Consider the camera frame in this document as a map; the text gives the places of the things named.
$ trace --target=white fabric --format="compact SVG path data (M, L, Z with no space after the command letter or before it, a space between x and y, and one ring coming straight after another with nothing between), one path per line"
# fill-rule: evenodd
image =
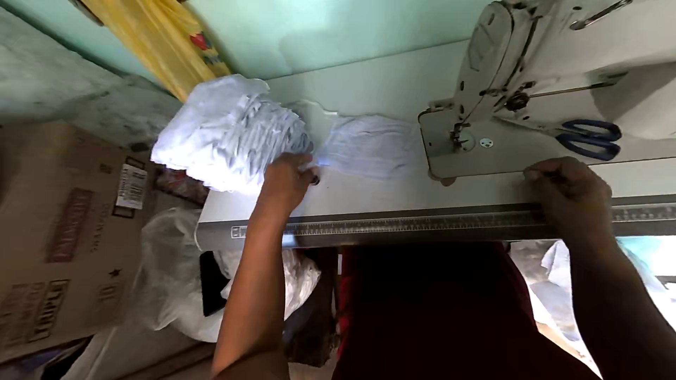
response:
M318 163L346 174L387 180L415 170L413 124L382 116L340 117L319 149Z
M151 159L217 191L257 194L283 152L312 149L305 123L271 100L260 79L230 75L197 85L153 147Z

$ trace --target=sticker on ruler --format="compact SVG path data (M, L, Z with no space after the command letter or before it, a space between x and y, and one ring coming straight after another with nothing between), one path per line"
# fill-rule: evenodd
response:
M115 202L115 206L143 209L143 193L147 178L148 172L145 170L128 164L122 165L118 200Z

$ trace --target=stack of white fabric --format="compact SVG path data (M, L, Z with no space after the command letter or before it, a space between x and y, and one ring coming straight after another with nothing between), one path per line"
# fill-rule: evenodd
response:
M257 194L265 167L280 154L312 150L305 123L269 92L263 80L238 74L197 85L151 159L217 191Z

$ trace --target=metal ruler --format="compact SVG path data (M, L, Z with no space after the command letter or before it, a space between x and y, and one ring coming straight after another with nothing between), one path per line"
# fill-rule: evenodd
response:
M655 222L664 220L676 220L676 204L615 206L613 208L613 222ZM397 233L405 231L493 229L541 225L546 225L541 213L534 211L513 211L490 212L486 214L289 223L284 231L284 235L316 236L356 233ZM232 226L230 230L231 238L243 239L246 237L246 231L247 226Z
M676 235L676 197L616 199L613 227L618 236ZM396 244L417 241L551 239L537 205L478 206L292 218L285 247ZM202 250L241 250L247 220L200 223Z

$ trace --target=wall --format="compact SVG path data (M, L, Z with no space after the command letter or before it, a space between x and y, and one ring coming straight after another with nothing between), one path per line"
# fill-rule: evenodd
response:
M490 0L189 0L228 64L276 78L468 39ZM154 79L105 27L68 0L0 5L84 57Z
M468 39L490 0L190 0L232 68L276 78Z
M68 0L0 0L0 6L104 68L157 82L108 28L96 25Z

